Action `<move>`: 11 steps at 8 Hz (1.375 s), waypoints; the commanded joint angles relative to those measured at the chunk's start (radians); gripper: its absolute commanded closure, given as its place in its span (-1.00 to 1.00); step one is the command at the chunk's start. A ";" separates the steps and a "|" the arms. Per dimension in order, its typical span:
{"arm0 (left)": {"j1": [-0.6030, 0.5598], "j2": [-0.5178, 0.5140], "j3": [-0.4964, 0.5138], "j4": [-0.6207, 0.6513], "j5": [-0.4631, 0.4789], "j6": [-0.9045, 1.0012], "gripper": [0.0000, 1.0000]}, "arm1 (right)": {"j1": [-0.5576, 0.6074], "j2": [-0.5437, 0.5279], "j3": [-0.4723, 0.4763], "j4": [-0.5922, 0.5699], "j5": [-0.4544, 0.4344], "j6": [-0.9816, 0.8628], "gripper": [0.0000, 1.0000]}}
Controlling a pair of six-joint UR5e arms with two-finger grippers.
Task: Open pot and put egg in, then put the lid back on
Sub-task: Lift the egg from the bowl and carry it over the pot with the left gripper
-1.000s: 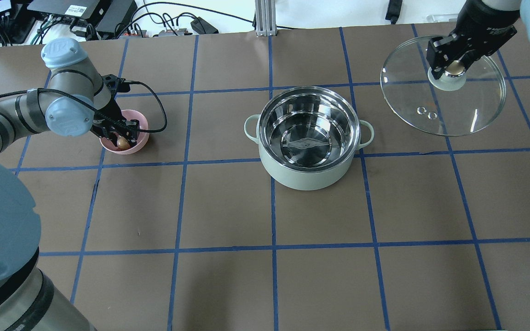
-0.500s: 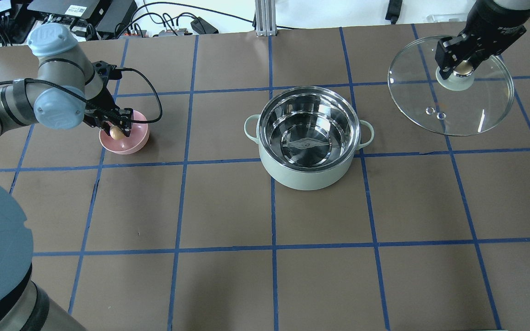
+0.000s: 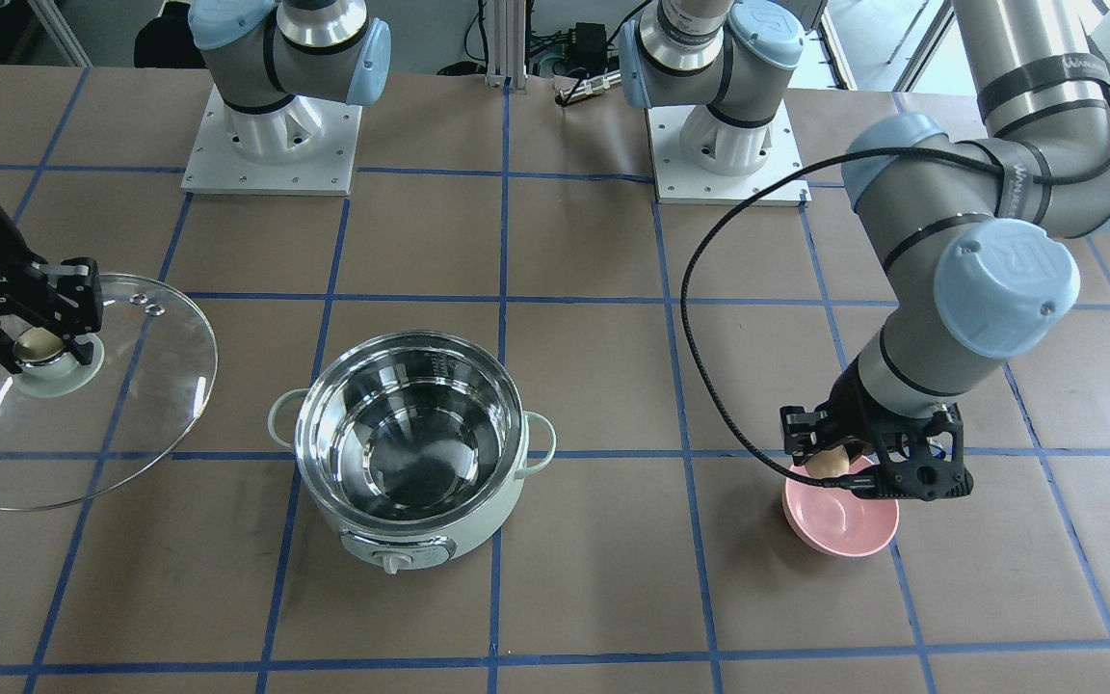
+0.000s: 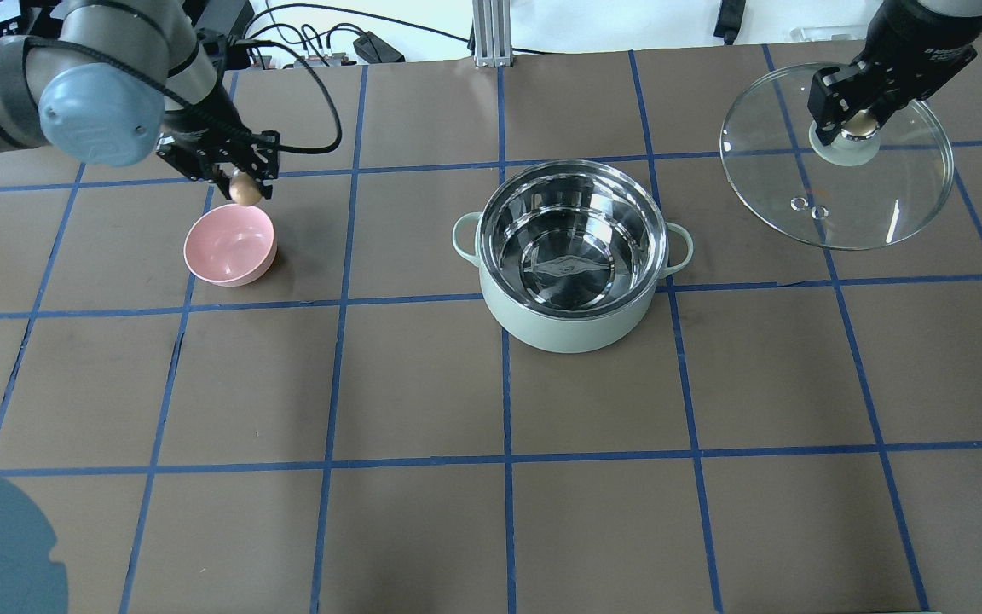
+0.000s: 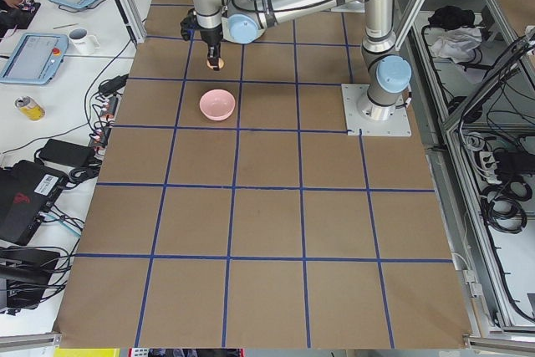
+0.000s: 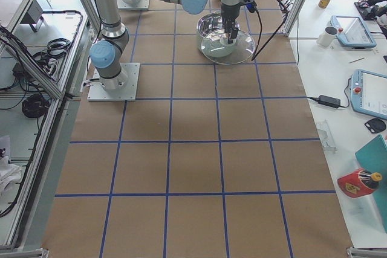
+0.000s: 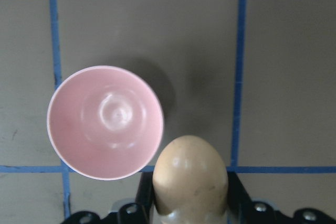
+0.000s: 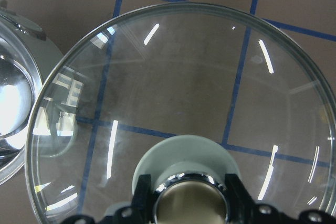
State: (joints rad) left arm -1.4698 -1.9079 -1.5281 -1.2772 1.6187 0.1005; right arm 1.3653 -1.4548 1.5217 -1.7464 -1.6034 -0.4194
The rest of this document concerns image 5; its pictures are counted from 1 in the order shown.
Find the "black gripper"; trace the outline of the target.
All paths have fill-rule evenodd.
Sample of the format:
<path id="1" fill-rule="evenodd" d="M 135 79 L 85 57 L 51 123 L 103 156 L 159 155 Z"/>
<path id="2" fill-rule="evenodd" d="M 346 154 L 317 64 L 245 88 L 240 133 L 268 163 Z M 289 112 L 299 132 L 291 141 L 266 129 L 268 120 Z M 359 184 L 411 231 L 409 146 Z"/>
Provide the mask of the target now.
<path id="1" fill-rule="evenodd" d="M 206 62 L 210 69 L 220 70 L 218 68 L 218 59 L 221 58 L 221 42 L 223 40 L 222 25 L 215 28 L 203 28 L 197 21 L 197 15 L 191 8 L 187 15 L 180 22 L 181 37 L 189 41 L 194 36 L 194 32 L 199 32 L 201 40 L 206 43 L 207 56 Z"/>

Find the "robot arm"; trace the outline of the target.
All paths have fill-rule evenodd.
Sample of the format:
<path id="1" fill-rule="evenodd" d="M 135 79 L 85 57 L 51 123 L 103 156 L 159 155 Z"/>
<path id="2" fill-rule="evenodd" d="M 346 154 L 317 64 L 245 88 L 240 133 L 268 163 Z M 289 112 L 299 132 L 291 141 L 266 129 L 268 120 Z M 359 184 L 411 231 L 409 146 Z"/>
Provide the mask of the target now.
<path id="1" fill-rule="evenodd" d="M 193 8 L 181 21 L 181 36 L 188 40 L 199 33 L 207 46 L 207 65 L 217 71 L 224 38 L 249 44 L 268 28 L 353 1 L 364 4 L 361 53 L 370 77 L 357 110 L 367 120 L 386 121 L 411 78 L 410 65 L 395 51 L 393 0 L 193 0 Z"/>

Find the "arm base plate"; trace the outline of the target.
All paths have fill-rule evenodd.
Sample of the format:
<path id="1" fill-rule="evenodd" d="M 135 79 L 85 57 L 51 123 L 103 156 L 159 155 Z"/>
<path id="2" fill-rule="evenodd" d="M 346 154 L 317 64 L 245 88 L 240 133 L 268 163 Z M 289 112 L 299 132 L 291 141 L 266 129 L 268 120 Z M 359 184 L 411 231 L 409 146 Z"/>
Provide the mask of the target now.
<path id="1" fill-rule="evenodd" d="M 352 136 L 411 137 L 402 95 L 393 105 L 378 106 L 368 97 L 368 84 L 342 84 L 346 132 Z"/>

